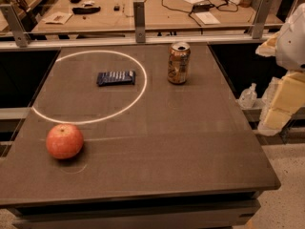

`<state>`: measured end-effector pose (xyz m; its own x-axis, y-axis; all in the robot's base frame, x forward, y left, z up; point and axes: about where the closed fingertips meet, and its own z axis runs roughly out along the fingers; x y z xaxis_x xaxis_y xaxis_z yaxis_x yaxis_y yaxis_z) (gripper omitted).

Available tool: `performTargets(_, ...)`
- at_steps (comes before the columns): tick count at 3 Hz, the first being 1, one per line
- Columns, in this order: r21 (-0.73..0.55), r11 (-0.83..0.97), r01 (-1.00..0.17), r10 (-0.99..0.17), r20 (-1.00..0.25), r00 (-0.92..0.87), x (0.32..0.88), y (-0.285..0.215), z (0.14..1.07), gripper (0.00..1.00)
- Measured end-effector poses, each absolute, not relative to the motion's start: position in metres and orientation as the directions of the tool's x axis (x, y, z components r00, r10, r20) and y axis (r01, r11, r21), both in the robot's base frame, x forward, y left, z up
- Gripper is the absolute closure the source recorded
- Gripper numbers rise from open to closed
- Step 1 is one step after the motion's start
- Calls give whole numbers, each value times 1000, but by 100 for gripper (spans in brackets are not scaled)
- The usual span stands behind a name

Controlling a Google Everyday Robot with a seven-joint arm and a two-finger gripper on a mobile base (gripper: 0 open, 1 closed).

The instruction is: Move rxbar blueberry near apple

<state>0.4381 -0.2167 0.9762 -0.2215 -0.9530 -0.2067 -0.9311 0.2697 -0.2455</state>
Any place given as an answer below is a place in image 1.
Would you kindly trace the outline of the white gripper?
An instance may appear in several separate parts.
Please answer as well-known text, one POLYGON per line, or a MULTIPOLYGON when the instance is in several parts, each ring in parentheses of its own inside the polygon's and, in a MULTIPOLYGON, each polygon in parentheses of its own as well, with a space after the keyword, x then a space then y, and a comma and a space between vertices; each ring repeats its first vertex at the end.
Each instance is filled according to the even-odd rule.
MULTIPOLYGON (((275 56, 278 66, 288 71, 305 71, 305 3, 299 5, 279 32, 255 50, 263 57, 275 56)), ((305 105, 305 73, 287 72, 273 77, 263 94, 262 125, 280 131, 305 105)))

